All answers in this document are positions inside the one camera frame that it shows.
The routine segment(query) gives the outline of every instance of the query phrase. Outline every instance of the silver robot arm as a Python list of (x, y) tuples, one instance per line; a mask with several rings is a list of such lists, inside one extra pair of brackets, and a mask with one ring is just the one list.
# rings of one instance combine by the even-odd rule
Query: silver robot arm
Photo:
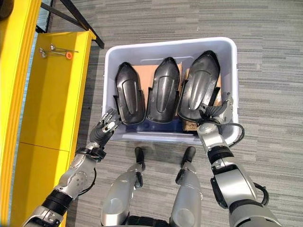
[[(205, 107), (197, 129), (214, 174), (211, 184), (215, 198), (221, 207), (229, 209), (230, 227), (280, 227), (266, 207), (266, 189), (253, 183), (221, 135), (221, 126), (228, 125), (232, 118), (233, 99), (231, 94), (227, 95), (222, 106)], [(257, 201), (256, 186), (264, 193), (261, 203)]]
[(95, 170), (97, 162), (106, 155), (104, 146), (121, 123), (119, 115), (110, 109), (101, 117), (89, 135), (90, 143), (76, 151), (76, 156), (69, 169), (61, 176), (59, 183), (24, 222), (24, 227), (57, 227), (63, 216), (78, 195), (87, 192), (93, 184), (84, 189), (88, 176)]

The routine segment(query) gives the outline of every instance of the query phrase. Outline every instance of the cable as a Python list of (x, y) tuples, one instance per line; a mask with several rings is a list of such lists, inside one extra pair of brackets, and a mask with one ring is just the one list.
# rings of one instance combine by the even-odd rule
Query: cable
[(96, 168), (94, 168), (94, 172), (95, 172), (95, 177), (94, 177), (94, 180), (93, 180), (93, 182), (91, 183), (90, 187), (88, 187), (87, 189), (82, 190), (82, 191), (78, 194), (78, 196), (87, 193), (87, 192), (94, 186), (95, 181), (96, 181), (96, 178), (97, 178)]
[(241, 135), (239, 136), (239, 138), (237, 140), (235, 140), (230, 145), (228, 145), (230, 148), (233, 147), (233, 146), (235, 146), (237, 143), (239, 143), (244, 138), (244, 136), (245, 136), (245, 129), (244, 129), (244, 127), (241, 124), (238, 124), (238, 123), (220, 124), (220, 123), (217, 123), (215, 121), (210, 121), (210, 120), (202, 121), (199, 124), (202, 124), (202, 123), (205, 123), (205, 122), (213, 123), (213, 124), (215, 124), (217, 126), (231, 125), (231, 126), (237, 126), (237, 127), (241, 128)]
[(256, 188), (258, 188), (259, 190), (261, 190), (263, 192), (263, 200), (262, 200), (261, 203), (264, 206), (266, 206), (268, 204), (268, 202), (269, 202), (269, 194), (268, 194), (268, 191), (266, 190), (266, 187), (263, 187), (260, 184), (255, 183), (255, 182), (254, 182), (254, 184), (255, 184)]

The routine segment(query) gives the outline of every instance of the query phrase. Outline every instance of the white plastic bin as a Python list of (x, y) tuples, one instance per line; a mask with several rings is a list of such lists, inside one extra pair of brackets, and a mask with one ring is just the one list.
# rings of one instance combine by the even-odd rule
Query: white plastic bin
[[(116, 94), (115, 77), (118, 67), (122, 62), (127, 61), (132, 65), (155, 65), (160, 64), (166, 57), (173, 57), (177, 63), (182, 62), (182, 73), (184, 74), (193, 61), (207, 50), (214, 51), (218, 56), (221, 66), (222, 100), (225, 100), (227, 92), (231, 92), (233, 97), (232, 122), (238, 123), (237, 47), (233, 40), (225, 37), (121, 45), (110, 48), (105, 56), (102, 114), (109, 108), (116, 109), (113, 98), (113, 95)], [(227, 143), (232, 143), (238, 136), (238, 127), (225, 127), (223, 136)], [(121, 125), (116, 130), (112, 139), (201, 144), (198, 136), (192, 134), (177, 132), (126, 132), (125, 125)]]

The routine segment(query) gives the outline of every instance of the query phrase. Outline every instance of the robot leg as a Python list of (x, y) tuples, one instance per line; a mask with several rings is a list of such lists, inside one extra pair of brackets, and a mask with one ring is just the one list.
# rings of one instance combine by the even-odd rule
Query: robot leg
[(180, 185), (170, 217), (170, 225), (174, 227), (201, 226), (202, 193), (196, 170), (191, 164), (196, 149), (186, 149), (181, 169), (176, 178)]
[(103, 226), (123, 224), (129, 215), (129, 205), (134, 189), (143, 186), (144, 154), (141, 148), (136, 148), (135, 154), (137, 163), (115, 180), (107, 194), (101, 212)]

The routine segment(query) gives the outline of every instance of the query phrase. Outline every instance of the yellow shelf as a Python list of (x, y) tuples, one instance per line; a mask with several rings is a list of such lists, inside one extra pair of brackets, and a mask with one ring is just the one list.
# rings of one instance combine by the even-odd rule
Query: yellow shelf
[[(20, 226), (43, 203), (74, 157), (92, 39), (91, 31), (38, 35), (20, 133), (12, 226)], [(39, 48), (49, 50), (50, 44), (78, 52), (72, 60), (42, 58)]]
[(1, 223), (6, 224), (20, 110), (40, 0), (17, 0), (0, 21), (1, 76)]

